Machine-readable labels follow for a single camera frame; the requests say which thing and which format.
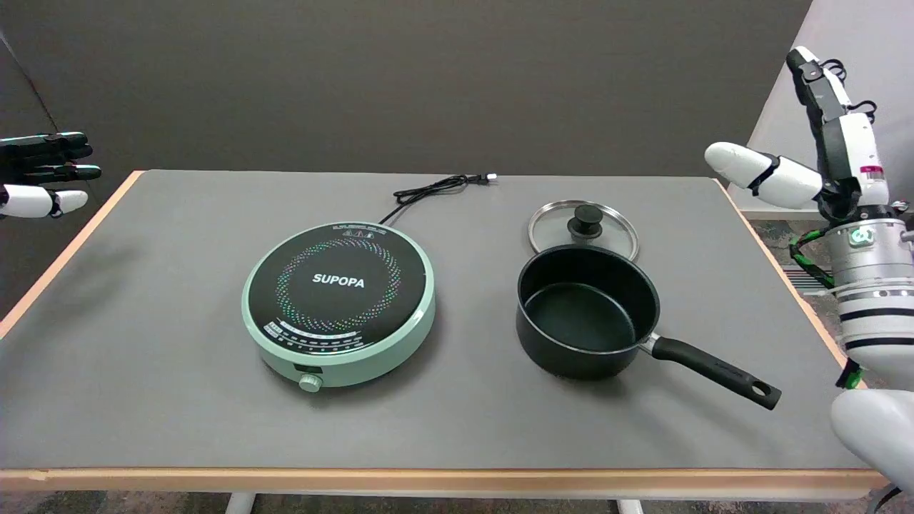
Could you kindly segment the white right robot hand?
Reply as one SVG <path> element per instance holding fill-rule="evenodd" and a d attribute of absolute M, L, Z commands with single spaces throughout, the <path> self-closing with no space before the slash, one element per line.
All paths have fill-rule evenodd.
<path fill-rule="evenodd" d="M 805 46 L 785 58 L 795 95 L 803 105 L 816 148 L 816 166 L 740 144 L 712 143 L 705 162 L 719 176 L 767 204 L 800 209 L 814 203 L 832 224 L 898 217 L 905 208 L 889 198 L 873 130 L 878 105 L 852 102 L 839 59 L 821 61 Z"/>

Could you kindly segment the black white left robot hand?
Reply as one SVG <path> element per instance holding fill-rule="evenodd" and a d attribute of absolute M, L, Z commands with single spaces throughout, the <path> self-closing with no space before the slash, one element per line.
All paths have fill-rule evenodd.
<path fill-rule="evenodd" d="M 2 218 L 60 218 L 84 207 L 84 190 L 49 184 L 101 178 L 100 166 L 79 165 L 94 149 L 82 131 L 40 133 L 1 140 Z"/>

